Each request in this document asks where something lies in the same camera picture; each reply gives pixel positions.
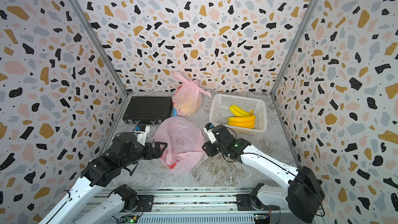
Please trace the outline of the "pink plastic bag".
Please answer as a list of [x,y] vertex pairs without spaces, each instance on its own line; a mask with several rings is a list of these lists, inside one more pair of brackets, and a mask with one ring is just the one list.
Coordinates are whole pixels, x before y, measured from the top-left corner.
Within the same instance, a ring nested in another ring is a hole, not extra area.
[[201,88],[196,80],[186,79],[178,72],[174,76],[182,84],[172,96],[173,108],[178,116],[193,115],[202,105],[202,95],[211,98],[211,94]]
[[205,155],[202,131],[182,117],[171,117],[162,122],[154,141],[167,144],[161,162],[174,174],[192,170]]

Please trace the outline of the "yellow banana bunch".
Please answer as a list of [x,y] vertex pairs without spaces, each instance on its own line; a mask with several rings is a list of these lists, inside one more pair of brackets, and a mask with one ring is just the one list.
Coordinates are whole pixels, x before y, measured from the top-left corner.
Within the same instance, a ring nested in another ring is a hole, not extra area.
[[254,113],[254,110],[247,112],[236,105],[231,105],[229,107],[229,110],[231,111],[232,114],[234,114],[235,117],[248,117],[253,115]]
[[255,127],[255,123],[256,123],[256,116],[254,115],[228,118],[228,125],[234,127],[253,129]]

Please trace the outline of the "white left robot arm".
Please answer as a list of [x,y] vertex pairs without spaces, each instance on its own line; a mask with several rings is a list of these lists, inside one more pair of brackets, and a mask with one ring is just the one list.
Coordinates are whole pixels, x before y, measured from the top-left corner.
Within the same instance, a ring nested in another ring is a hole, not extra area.
[[[42,224],[71,224],[75,217],[103,188],[141,160],[162,157],[168,144],[146,142],[145,132],[121,132],[112,140],[110,148],[91,160],[66,196],[41,220]],[[120,211],[134,212],[144,209],[137,192],[124,184],[114,189],[106,200],[85,216],[79,224],[95,224]]]

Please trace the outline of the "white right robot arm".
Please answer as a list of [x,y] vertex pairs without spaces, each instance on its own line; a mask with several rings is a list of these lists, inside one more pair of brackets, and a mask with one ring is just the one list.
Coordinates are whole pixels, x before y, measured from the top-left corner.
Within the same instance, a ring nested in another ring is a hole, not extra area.
[[280,189],[259,183],[249,194],[249,204],[257,210],[266,206],[287,207],[305,223],[312,223],[323,209],[325,193],[314,172],[303,166],[296,168],[263,153],[251,142],[236,138],[229,128],[208,123],[204,131],[209,137],[202,149],[209,157],[222,155],[225,161],[250,166],[276,182]]

